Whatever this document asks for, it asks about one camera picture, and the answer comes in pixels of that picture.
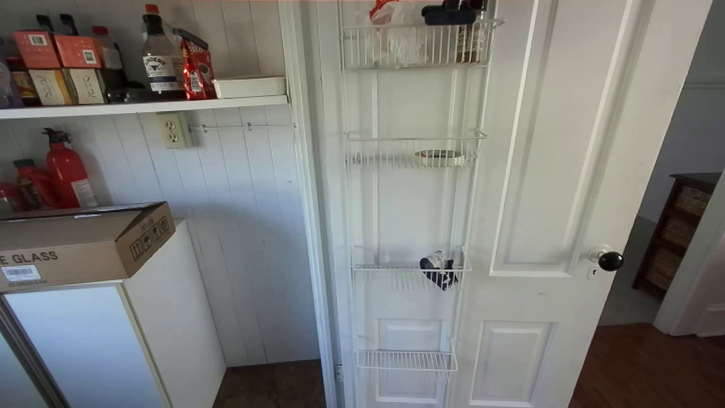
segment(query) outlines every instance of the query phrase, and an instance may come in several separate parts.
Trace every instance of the black item in basket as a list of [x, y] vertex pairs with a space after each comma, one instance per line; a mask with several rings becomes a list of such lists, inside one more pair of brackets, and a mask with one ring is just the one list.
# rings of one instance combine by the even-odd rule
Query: black item in basket
[[435, 268], [433, 260], [426, 255], [420, 260], [420, 268], [423, 269], [426, 278], [431, 278], [439, 291], [447, 291], [454, 284], [457, 284], [457, 275], [454, 272], [454, 258], [448, 258], [444, 268]]
[[475, 10], [423, 7], [426, 25], [471, 25]]

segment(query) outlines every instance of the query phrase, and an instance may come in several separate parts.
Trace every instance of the wall outlet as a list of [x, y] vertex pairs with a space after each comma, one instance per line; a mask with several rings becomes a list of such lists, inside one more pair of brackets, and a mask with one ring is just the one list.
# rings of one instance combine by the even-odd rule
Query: wall outlet
[[160, 139], [167, 150], [190, 148], [184, 114], [159, 114]]

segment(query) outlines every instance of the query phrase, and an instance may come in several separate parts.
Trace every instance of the floor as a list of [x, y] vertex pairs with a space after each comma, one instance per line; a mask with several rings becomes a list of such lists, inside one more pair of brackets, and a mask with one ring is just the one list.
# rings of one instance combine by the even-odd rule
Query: floor
[[601, 326], [571, 408], [723, 408], [725, 338], [668, 338], [651, 325]]
[[636, 217], [631, 242], [625, 246], [625, 266], [616, 272], [612, 292], [598, 321], [601, 326], [654, 321], [662, 301], [648, 292], [632, 288], [652, 233], [654, 225]]
[[216, 408], [324, 408], [319, 360], [226, 369]]
[[[601, 326], [571, 408], [723, 408], [725, 338], [668, 338], [651, 325]], [[322, 408], [319, 360], [235, 367], [216, 408]]]

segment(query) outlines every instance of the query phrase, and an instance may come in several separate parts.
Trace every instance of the door knob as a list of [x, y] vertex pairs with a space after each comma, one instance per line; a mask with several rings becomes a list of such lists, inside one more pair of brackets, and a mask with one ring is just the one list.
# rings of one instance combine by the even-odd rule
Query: door knob
[[625, 258], [619, 252], [603, 252], [598, 255], [598, 268], [605, 272], [616, 272], [622, 266], [625, 266]]

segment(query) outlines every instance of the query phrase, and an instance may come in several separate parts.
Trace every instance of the beadboard wall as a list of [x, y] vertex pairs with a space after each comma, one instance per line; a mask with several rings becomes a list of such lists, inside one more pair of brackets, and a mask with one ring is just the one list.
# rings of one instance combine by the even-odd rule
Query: beadboard wall
[[188, 123], [190, 150], [166, 150], [154, 116], [0, 123], [0, 180], [43, 163], [43, 126], [69, 130], [103, 204], [167, 199], [190, 221], [228, 365], [317, 357], [290, 109]]
[[[0, 36], [37, 27], [34, 13], [107, 25], [131, 80], [143, 80], [143, 0], [11, 0]], [[283, 74], [277, 0], [156, 0], [166, 23], [211, 42], [217, 76]], [[317, 357], [315, 311], [290, 106], [187, 114], [197, 140], [166, 150], [154, 116], [0, 123], [0, 181], [11, 161], [43, 163], [43, 126], [85, 153], [104, 204], [167, 199], [193, 232], [226, 365]]]

